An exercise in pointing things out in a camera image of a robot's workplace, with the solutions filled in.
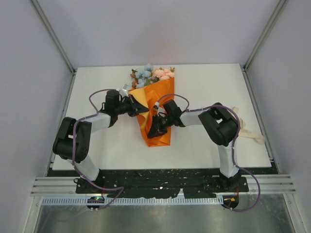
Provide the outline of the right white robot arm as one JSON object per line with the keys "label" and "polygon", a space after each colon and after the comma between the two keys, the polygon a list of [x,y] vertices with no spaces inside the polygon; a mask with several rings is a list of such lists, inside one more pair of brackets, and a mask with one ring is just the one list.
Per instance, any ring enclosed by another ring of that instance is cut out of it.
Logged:
{"label": "right white robot arm", "polygon": [[238,186],[241,178],[240,168],[236,164],[235,144],[240,131],[240,121],[221,103],[215,103],[206,109],[182,111],[174,100],[163,104],[163,112],[158,111],[152,117],[147,138],[163,136],[171,126],[187,127],[202,125],[211,141],[217,145],[220,158],[219,178],[224,191]]}

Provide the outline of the fake flower bouquet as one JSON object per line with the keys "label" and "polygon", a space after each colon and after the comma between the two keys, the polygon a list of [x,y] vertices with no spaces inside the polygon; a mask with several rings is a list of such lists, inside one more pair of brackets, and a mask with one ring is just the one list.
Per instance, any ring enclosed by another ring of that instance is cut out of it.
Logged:
{"label": "fake flower bouquet", "polygon": [[132,73],[130,74],[132,79],[132,88],[143,88],[158,82],[159,78],[153,75],[154,71],[155,69],[150,63],[146,64],[142,69],[132,69]]}

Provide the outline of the orange wrapping paper sheet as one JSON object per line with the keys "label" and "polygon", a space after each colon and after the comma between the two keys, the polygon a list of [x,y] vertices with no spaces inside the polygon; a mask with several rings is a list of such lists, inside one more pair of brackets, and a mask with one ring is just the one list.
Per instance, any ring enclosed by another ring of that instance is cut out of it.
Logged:
{"label": "orange wrapping paper sheet", "polygon": [[170,127],[167,128],[167,133],[164,135],[154,138],[148,138],[147,135],[155,117],[160,118],[157,110],[154,108],[155,103],[157,101],[163,102],[174,99],[173,96],[165,97],[166,94],[173,94],[174,92],[174,78],[159,81],[142,88],[131,89],[129,91],[129,94],[133,95],[140,104],[149,109],[148,113],[142,113],[137,116],[142,138],[149,147],[169,146],[171,144]]}

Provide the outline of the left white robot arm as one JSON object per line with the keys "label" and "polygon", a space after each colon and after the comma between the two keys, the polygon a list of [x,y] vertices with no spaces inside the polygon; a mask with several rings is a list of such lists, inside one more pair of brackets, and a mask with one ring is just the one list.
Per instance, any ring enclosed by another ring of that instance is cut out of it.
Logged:
{"label": "left white robot arm", "polygon": [[52,151],[63,160],[69,161],[81,179],[87,182],[87,188],[99,193],[104,188],[104,179],[100,169],[88,155],[91,135],[99,130],[112,127],[119,115],[136,117],[149,113],[149,108],[125,89],[104,89],[89,96],[95,114],[80,119],[65,117],[57,132]]}

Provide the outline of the cream ribbon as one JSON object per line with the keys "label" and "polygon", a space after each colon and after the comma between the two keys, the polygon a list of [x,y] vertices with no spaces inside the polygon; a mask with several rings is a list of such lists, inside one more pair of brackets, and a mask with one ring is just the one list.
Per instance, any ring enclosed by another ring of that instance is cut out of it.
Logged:
{"label": "cream ribbon", "polygon": [[[239,109],[234,106],[232,108],[232,110],[239,117]],[[241,125],[239,136],[244,137],[244,138],[252,139],[259,145],[264,145],[265,144],[265,137],[262,134],[255,133],[255,132],[247,130],[245,121],[242,118],[240,118],[240,117],[239,117],[239,121],[240,121],[240,125]]]}

